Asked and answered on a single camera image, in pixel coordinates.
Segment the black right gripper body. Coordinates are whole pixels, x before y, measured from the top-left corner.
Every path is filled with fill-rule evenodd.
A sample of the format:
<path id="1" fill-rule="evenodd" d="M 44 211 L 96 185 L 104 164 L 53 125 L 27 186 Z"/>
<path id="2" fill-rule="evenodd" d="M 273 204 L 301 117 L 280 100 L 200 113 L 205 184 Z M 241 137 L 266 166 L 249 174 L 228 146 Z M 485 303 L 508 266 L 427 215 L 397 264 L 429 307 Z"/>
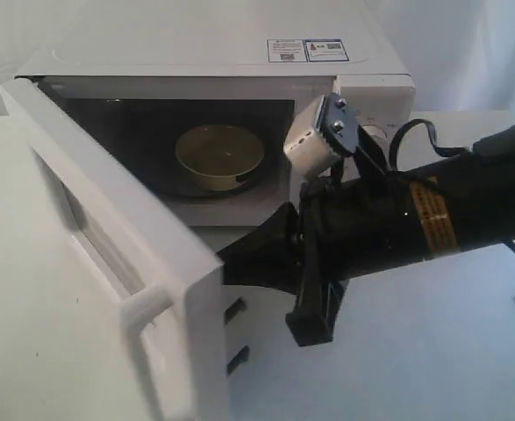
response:
<path id="1" fill-rule="evenodd" d="M 299 198 L 301 278 L 285 322 L 299 346 L 315 346 L 333 341 L 349 279 L 419 260 L 419 222 L 398 178 L 374 188 L 321 178 L 304 183 Z"/>

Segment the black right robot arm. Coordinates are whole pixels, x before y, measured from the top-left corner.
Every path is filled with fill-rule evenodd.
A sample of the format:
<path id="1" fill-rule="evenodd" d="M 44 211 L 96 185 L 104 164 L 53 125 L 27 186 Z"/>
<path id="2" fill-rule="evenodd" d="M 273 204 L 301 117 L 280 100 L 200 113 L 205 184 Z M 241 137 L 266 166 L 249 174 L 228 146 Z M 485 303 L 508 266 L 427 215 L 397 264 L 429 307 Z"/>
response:
<path id="1" fill-rule="evenodd" d="M 296 298 L 285 322 L 300 346 L 331 342 L 348 279 L 485 246 L 515 247 L 515 125 L 439 160 L 397 168 L 403 125 L 383 153 L 360 132 L 359 177 L 343 165 L 301 186 L 262 225 L 219 252 L 227 285 Z"/>

